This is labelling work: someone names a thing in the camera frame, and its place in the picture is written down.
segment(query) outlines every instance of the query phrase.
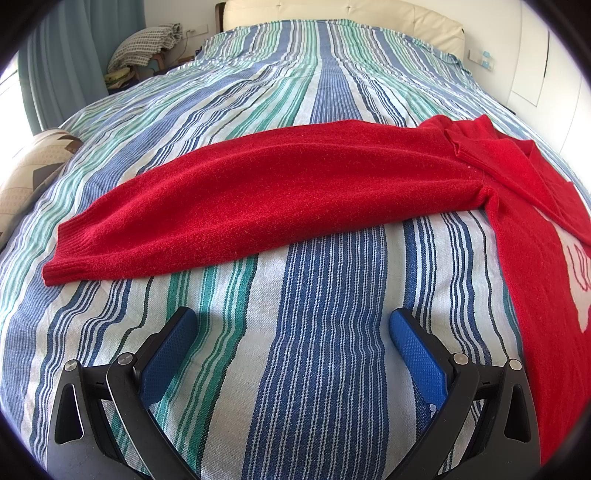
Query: cream headboard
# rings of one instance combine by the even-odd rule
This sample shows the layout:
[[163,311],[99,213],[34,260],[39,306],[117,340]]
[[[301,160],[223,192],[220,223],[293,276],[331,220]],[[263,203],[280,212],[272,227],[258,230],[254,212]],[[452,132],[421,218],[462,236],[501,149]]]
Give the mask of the cream headboard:
[[272,20],[347,18],[420,38],[441,51],[464,57],[462,25],[433,10],[400,0],[228,0],[223,29]]

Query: white wardrobe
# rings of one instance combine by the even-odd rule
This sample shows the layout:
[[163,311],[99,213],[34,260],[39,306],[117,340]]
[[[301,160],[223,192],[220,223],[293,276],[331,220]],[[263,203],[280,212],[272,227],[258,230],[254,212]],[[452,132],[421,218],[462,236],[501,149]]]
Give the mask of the white wardrobe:
[[558,38],[522,2],[521,43],[507,107],[591,190],[591,90]]

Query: patterned pillow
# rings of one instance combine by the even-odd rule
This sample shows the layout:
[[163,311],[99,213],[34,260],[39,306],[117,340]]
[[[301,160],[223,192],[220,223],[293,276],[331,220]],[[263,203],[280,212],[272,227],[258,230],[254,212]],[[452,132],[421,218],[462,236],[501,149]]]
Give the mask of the patterned pillow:
[[152,55],[170,50],[183,38],[180,23],[144,28],[126,38],[111,57],[107,72],[113,73],[123,67],[145,67]]
[[22,218],[28,213],[41,194],[61,172],[82,146],[82,140],[65,130],[46,130],[33,137],[10,162],[0,168],[10,171],[0,185],[0,251]]

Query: striped bedsheet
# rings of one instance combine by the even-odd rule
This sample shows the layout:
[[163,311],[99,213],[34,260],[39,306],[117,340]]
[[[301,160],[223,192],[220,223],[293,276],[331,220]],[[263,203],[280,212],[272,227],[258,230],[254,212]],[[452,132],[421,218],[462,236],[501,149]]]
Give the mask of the striped bedsheet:
[[[45,287],[57,225],[126,180],[202,145],[343,119],[414,127],[483,113],[533,138],[460,61],[422,41],[350,21],[281,21],[209,39],[200,57],[100,100],[66,122],[84,146],[0,257],[0,403],[46,461],[61,367],[135,351],[178,306],[201,322],[163,400],[151,407],[204,479],[387,476],[434,408],[415,388],[387,318],[411,308],[473,361],[522,358],[515,314],[482,211],[452,212],[312,239],[171,275]],[[199,192],[186,192],[187,195]],[[475,403],[443,465],[455,465]],[[113,430],[141,468],[113,410]]]

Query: curtain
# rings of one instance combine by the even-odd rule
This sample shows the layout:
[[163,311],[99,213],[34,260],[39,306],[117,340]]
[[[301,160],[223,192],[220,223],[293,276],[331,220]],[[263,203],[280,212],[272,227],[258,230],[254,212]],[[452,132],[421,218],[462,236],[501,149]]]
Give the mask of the curtain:
[[119,44],[145,28],[143,0],[63,0],[18,51],[22,99],[33,134],[59,127],[105,96]]

